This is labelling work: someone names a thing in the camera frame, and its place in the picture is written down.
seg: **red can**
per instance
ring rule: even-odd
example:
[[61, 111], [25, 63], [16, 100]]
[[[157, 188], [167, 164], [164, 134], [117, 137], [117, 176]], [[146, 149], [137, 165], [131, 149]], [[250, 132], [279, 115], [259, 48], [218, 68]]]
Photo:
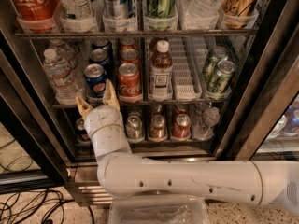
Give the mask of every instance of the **red can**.
[[171, 134], [175, 138], [188, 138], [190, 135], [190, 127], [190, 117], [185, 114], [180, 114], [173, 123]]
[[141, 94], [140, 72], [134, 63], [123, 63], [118, 73], [119, 95], [136, 97]]
[[123, 49], [120, 53], [120, 64], [134, 63], [140, 69], [139, 52], [136, 49]]
[[[52, 17], [49, 0], [12, 0], [21, 13], [21, 18], [27, 21], [41, 21]], [[51, 28], [34, 29], [34, 32], [43, 33]]]

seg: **coca-cola can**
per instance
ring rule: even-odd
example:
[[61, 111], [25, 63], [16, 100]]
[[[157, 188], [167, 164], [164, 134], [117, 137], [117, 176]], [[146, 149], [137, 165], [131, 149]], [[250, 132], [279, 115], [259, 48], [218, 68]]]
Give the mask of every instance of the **coca-cola can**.
[[84, 141], [89, 141], [90, 137], [87, 135], [87, 132], [84, 127], [84, 120], [83, 118], [77, 119], [75, 123], [77, 134], [80, 136], [80, 138]]
[[84, 77], [92, 95], [103, 98], [107, 79], [103, 66], [98, 63], [89, 64], [84, 70]]
[[151, 118], [149, 125], [149, 136], [151, 138], [164, 138], [166, 136], [164, 116], [155, 115]]
[[128, 117], [125, 128], [128, 138], [138, 139], [143, 136], [142, 121], [138, 116]]
[[175, 121], [177, 116], [180, 114], [185, 114], [187, 115], [189, 112], [189, 107], [187, 104], [175, 104], [173, 109], [172, 109], [172, 120]]
[[136, 49], [123, 49], [120, 52], [120, 64], [122, 63], [134, 63], [140, 69], [139, 51]]
[[173, 122], [171, 134], [175, 138], [188, 138], [190, 135], [191, 120], [186, 114], [180, 114]]
[[140, 72], [134, 63], [123, 63], [118, 73], [119, 95], [136, 97], [141, 94]]
[[[21, 18], [27, 21], [41, 21], [52, 17], [52, 8], [49, 0], [12, 0], [21, 13]], [[31, 29], [35, 33], [46, 33], [52, 27]]]
[[137, 42], [133, 38], [121, 38], [119, 41], [119, 53], [123, 49], [136, 49], [139, 50], [139, 46], [137, 45]]

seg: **plastic container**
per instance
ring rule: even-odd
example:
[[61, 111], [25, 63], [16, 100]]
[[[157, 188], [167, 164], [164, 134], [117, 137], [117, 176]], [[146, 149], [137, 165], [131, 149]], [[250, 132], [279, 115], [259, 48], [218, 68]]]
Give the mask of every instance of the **plastic container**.
[[135, 196], [113, 201], [108, 224], [209, 224], [203, 198], [180, 194]]
[[176, 5], [178, 20], [182, 30], [214, 29], [216, 27], [219, 17], [217, 11], [210, 13], [208, 17], [194, 17], [189, 14], [184, 0], [176, 0]]
[[61, 8], [58, 5], [50, 19], [45, 19], [41, 21], [27, 21], [21, 18], [21, 14], [18, 15], [17, 20], [26, 34], [35, 33], [33, 30], [46, 29], [50, 30], [49, 33], [59, 33], [61, 32], [63, 26], [60, 23]]
[[257, 9], [254, 9], [252, 16], [237, 17], [225, 14], [221, 7], [219, 9], [219, 19], [217, 21], [217, 26], [219, 29], [234, 29], [229, 26], [229, 24], [233, 24], [239, 26], [242, 29], [250, 29], [253, 27], [258, 17], [259, 12], [257, 11]]
[[132, 32], [138, 31], [138, 6], [137, 1], [132, 0], [134, 16], [129, 19], [114, 20], [107, 17], [106, 11], [103, 13], [103, 24], [106, 32]]

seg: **robotic arm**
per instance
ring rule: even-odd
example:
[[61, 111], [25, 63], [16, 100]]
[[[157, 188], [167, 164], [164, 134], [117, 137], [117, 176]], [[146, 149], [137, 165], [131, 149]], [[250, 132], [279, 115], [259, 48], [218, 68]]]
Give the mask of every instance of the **robotic arm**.
[[147, 191], [273, 207], [299, 215], [299, 163], [294, 161], [155, 161], [131, 153], [122, 115], [102, 105], [85, 117], [101, 186], [114, 198]]

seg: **brown bottle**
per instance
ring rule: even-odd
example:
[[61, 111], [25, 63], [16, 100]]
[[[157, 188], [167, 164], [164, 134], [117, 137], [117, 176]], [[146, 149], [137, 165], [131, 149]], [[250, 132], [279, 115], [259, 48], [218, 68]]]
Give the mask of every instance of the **brown bottle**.
[[169, 43], [165, 40], [157, 42], [157, 51], [150, 59], [149, 94], [154, 100], [171, 98], [172, 58], [169, 53]]

